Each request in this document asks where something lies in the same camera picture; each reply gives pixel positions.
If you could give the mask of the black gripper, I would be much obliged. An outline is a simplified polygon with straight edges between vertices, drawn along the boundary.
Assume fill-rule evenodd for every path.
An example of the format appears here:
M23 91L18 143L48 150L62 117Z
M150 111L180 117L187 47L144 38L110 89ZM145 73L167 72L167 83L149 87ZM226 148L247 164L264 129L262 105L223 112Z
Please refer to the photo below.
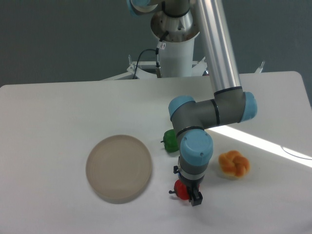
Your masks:
M191 205L200 205L203 196L199 187L205 176L205 165L176 165L173 167L173 172L174 174L178 174L179 180L187 187L187 193Z

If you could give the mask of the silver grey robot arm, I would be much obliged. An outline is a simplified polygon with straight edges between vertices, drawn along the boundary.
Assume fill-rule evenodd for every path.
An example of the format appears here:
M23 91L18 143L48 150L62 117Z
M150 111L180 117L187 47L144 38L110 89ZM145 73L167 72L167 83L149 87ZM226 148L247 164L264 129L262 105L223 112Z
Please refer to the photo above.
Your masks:
M186 43L201 35L214 97L197 102L190 96L179 96L169 104L177 146L180 152L174 173L186 187L179 198L200 205L199 190L205 170L213 155L213 140L206 129L252 119L257 103L250 92L244 92L236 66L223 3L220 0L129 0L133 15L152 14L151 30L158 39L155 48L158 78L189 75L192 52Z

